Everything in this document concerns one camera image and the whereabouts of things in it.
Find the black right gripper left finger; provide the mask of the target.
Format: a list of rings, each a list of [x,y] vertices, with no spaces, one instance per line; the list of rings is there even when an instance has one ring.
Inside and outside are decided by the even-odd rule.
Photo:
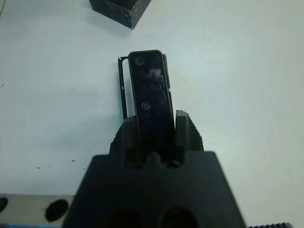
[[[135,118],[124,120],[111,142],[109,155],[115,157],[123,168],[141,168],[143,166]]]

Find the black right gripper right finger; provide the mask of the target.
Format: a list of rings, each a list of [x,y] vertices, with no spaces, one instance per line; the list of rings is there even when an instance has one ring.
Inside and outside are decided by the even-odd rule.
[[[176,145],[185,153],[191,151],[204,151],[202,137],[191,120],[189,114],[183,110],[176,112]]]

